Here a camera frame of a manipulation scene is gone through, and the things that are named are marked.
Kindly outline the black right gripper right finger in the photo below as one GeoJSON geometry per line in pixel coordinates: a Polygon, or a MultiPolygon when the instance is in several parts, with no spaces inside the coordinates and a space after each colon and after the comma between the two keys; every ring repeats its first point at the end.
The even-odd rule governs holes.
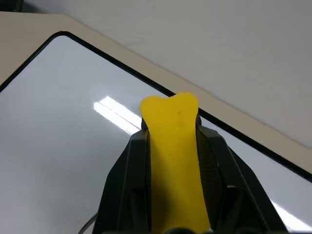
{"type": "Polygon", "coordinates": [[[215,130],[195,125],[200,179],[214,234],[287,234],[252,169],[215,130]]]}

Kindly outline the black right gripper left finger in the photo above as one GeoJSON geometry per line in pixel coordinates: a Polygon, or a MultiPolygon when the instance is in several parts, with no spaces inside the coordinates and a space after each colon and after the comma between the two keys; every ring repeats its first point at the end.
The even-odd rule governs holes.
{"type": "Polygon", "coordinates": [[[92,234],[150,232],[151,193],[150,138],[142,121],[107,175],[92,234]]]}

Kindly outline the black-framed whiteboard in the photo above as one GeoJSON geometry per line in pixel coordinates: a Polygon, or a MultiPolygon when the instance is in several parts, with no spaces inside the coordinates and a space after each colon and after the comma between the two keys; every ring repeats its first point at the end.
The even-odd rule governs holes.
{"type": "Polygon", "coordinates": [[[140,102],[174,91],[72,33],[0,85],[0,234],[92,234],[107,175],[140,102]]]}

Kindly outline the yellow sponge eraser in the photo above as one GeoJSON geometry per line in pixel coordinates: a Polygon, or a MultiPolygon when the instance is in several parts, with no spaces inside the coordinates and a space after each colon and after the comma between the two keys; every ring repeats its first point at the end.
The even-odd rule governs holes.
{"type": "Polygon", "coordinates": [[[149,96],[141,101],[140,112],[150,135],[152,230],[209,230],[197,156],[196,97],[149,96]]]}

